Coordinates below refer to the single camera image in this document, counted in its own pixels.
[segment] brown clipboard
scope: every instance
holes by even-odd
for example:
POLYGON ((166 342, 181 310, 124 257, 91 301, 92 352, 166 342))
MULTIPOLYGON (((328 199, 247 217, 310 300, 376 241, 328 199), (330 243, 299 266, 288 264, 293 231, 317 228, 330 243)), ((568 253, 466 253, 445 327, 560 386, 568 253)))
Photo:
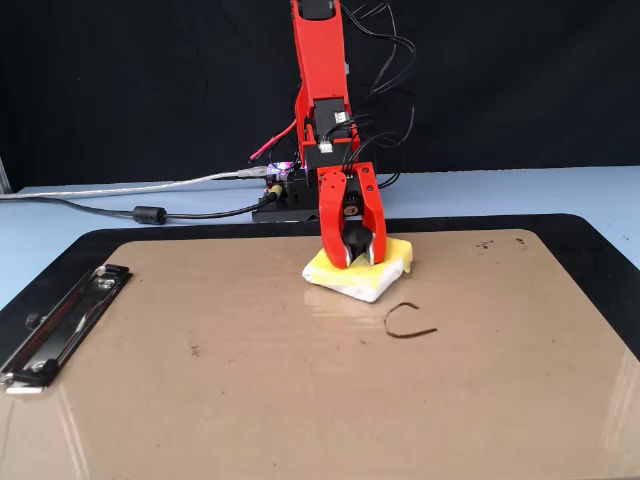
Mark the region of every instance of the brown clipboard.
POLYGON ((54 385, 0 397, 0 474, 640 475, 638 361, 536 235, 395 236, 414 268, 372 305, 302 280, 314 237, 122 246, 54 385), (394 331, 438 332, 386 335, 402 302, 394 331))

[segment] white cable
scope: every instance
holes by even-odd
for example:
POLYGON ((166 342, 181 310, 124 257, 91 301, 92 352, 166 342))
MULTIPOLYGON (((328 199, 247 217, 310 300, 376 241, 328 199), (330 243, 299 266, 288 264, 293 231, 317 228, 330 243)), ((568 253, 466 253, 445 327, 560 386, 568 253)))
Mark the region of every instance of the white cable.
POLYGON ((193 178, 191 180, 183 180, 179 182, 162 183, 160 185, 149 185, 147 187, 126 187, 126 188, 106 188, 101 190, 78 190, 70 192, 36 192, 36 193, 8 193, 0 195, 2 199, 18 199, 18 198, 35 198, 35 197, 66 197, 66 196, 104 196, 119 195, 130 193, 148 193, 166 188, 183 187, 185 185, 193 185, 194 183, 207 182, 209 180, 219 180, 229 177, 264 177, 267 174, 267 167, 245 168, 235 172, 215 173, 206 177, 193 178))

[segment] brown string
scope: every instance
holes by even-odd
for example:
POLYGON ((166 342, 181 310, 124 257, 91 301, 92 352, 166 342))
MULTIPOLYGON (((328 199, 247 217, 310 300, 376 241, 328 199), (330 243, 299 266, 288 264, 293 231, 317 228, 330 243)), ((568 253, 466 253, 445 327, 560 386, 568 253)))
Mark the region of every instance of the brown string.
POLYGON ((384 329, 387 331, 387 335, 389 335, 390 337, 393 338, 416 338, 416 337, 421 337, 423 335, 429 335, 430 333, 434 333, 437 332, 438 329, 437 328, 429 328, 428 330, 422 330, 420 332, 415 332, 415 333, 404 333, 404 334, 399 334, 399 333, 393 333, 392 331, 389 330, 389 327, 387 326, 387 319, 389 318, 389 315, 391 315, 391 313, 393 313, 395 310, 397 310, 398 308, 402 307, 406 305, 407 307, 411 307, 414 310, 420 310, 420 307, 417 306, 414 303, 411 302, 402 302, 399 303, 398 305, 396 305, 395 307, 393 307, 391 310, 389 310, 387 312, 387 314, 384 317, 384 329))

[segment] cable ferrite bead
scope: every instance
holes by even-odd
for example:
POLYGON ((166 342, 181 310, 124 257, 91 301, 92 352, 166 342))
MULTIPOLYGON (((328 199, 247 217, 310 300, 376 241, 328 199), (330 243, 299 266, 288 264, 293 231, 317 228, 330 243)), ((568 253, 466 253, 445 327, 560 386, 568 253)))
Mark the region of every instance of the cable ferrite bead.
POLYGON ((138 223, 164 225, 167 211, 161 207, 136 207, 133 209, 133 219, 138 223))

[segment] black backdrop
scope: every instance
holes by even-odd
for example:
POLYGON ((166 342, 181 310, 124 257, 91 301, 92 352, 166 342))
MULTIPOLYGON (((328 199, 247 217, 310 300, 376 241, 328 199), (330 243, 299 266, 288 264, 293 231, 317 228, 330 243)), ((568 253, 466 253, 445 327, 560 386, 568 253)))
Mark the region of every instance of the black backdrop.
MULTIPOLYGON (((419 57, 407 171, 640 163, 640 1, 392 5, 419 57)), ((345 44, 370 82, 389 45, 352 27, 345 44)), ((242 168, 290 123, 299 81, 287 0, 5 0, 0 69, 16 188, 242 168)), ((404 128, 405 96, 377 107, 404 128)))

